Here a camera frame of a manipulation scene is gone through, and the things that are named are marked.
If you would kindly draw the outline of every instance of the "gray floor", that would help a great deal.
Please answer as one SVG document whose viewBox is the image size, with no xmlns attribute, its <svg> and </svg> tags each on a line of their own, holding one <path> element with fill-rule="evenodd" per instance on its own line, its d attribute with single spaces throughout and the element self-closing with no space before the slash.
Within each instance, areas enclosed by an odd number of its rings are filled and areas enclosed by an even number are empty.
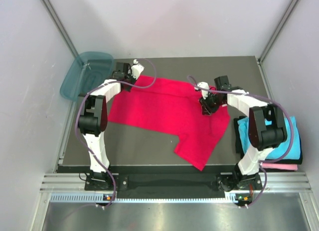
<svg viewBox="0 0 319 231">
<path fill-rule="evenodd" d="M 43 231 L 310 231 L 299 194 L 264 194 L 234 204 L 113 204 L 105 211 L 50 203 Z"/>
<path fill-rule="evenodd" d="M 250 93 L 267 96 L 265 86 L 255 57 L 192 57 L 154 58 L 151 61 L 158 70 L 158 77 L 187 81 L 193 75 L 197 82 L 214 84 L 214 78 L 228 75 L 234 86 L 240 86 Z M 143 74 L 153 76 L 152 67 L 145 66 Z M 240 112 L 228 107 L 232 118 Z M 173 151 L 178 137 L 155 131 L 109 123 L 105 134 L 106 152 L 111 165 L 184 165 L 185 160 Z M 208 164 L 235 164 L 239 156 L 235 154 L 235 133 L 232 120 L 224 137 L 215 147 Z M 87 150 L 77 141 L 72 128 L 63 161 L 64 165 L 89 165 Z"/>
</svg>

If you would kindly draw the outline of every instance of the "red cloth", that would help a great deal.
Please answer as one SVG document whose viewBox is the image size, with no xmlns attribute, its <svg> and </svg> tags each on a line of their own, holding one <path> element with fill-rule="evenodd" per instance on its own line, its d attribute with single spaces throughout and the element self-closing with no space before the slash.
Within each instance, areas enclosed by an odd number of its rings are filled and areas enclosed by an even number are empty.
<svg viewBox="0 0 319 231">
<path fill-rule="evenodd" d="M 147 86 L 153 77 L 141 76 L 138 86 Z M 230 117 L 227 107 L 211 116 L 201 114 L 200 92 L 182 81 L 158 78 L 147 89 L 123 91 L 113 101 L 108 120 L 179 137 L 175 153 L 202 170 L 222 138 Z"/>
</svg>

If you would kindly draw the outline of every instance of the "white wall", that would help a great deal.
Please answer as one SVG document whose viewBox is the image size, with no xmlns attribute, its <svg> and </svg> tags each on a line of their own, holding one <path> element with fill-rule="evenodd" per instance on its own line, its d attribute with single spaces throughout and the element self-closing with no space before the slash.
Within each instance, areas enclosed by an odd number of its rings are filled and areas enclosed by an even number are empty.
<svg viewBox="0 0 319 231">
<path fill-rule="evenodd" d="M 51 0 L 78 51 L 259 56 L 290 0 Z"/>
<path fill-rule="evenodd" d="M 275 99 L 297 118 L 304 163 L 319 202 L 319 0 L 301 0 L 264 67 Z"/>
<path fill-rule="evenodd" d="M 71 56 L 40 0 L 0 0 L 0 230 L 27 230 L 57 155 Z"/>
</svg>

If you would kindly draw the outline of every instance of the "folded blue towel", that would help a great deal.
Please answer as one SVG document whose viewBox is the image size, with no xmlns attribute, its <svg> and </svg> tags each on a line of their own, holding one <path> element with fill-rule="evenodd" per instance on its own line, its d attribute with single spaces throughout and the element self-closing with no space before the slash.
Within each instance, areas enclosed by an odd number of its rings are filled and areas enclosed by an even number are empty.
<svg viewBox="0 0 319 231">
<path fill-rule="evenodd" d="M 290 159 L 290 160 L 298 160 L 300 158 L 300 138 L 299 138 L 299 132 L 297 129 L 296 125 L 296 119 L 294 116 L 290 117 L 291 122 L 294 127 L 294 142 L 291 150 L 287 154 L 287 156 L 284 159 Z M 266 121 L 266 125 L 271 124 L 271 121 Z M 250 146 L 250 141 L 248 138 L 248 117 L 238 120 L 238 130 L 239 130 L 239 136 L 241 140 L 241 144 L 243 146 L 243 151 L 244 153 L 247 152 L 248 147 Z M 286 151 L 289 146 L 289 141 L 290 141 L 290 128 L 289 128 L 289 123 L 288 120 L 285 118 L 285 125 L 286 125 L 286 130 L 287 130 L 287 140 L 283 143 L 281 143 L 277 148 L 271 152 L 266 159 L 268 160 L 273 160 L 281 157 Z"/>
</svg>

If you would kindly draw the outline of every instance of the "black cloth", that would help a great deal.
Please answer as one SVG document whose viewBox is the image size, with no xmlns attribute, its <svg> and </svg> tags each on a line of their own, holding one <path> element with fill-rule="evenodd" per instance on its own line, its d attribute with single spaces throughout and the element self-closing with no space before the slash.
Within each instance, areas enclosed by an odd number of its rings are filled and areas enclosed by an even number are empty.
<svg viewBox="0 0 319 231">
<path fill-rule="evenodd" d="M 236 153 L 240 154 L 241 159 L 244 157 L 244 151 L 243 147 L 241 145 L 241 140 L 239 136 L 239 130 L 238 130 L 238 120 L 244 119 L 246 116 L 240 116 L 239 118 L 234 119 L 234 128 L 235 128 L 235 135 L 236 135 L 236 141 L 235 141 L 235 149 Z M 295 164 L 295 165 L 301 165 L 303 162 L 303 151 L 302 151 L 302 146 L 301 146 L 301 139 L 300 139 L 300 158 L 298 160 L 289 160 L 289 159 L 284 159 L 276 162 L 275 164 Z"/>
</svg>

